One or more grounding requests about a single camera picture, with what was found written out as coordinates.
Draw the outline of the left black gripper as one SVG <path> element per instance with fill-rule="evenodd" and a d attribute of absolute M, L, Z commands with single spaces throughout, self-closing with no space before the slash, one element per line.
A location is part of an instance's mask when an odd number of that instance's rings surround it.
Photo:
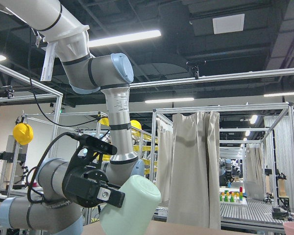
<path fill-rule="evenodd" d="M 108 187 L 107 181 L 107 176 L 100 169 L 77 167 L 64 177 L 63 194 L 71 202 L 85 208 L 101 203 L 121 208 L 125 193 Z"/>

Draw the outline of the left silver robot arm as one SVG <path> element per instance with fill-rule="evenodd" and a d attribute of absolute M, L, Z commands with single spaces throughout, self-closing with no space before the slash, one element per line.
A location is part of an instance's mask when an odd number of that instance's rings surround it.
<path fill-rule="evenodd" d="M 134 169 L 140 165 L 132 145 L 128 102 L 134 75 L 127 56 L 72 52 L 58 53 L 58 57 L 76 93 L 101 91 L 105 95 L 111 143 L 67 133 L 79 142 L 78 150 L 69 161 L 42 155 L 33 173 L 42 192 L 29 189 L 26 196 L 5 199 L 0 205 L 4 228 L 79 235 L 82 207 L 107 203 L 112 209 L 125 208 L 128 195 L 120 187 L 134 179 Z M 87 149 L 86 156 L 80 156 L 82 149 Z"/>

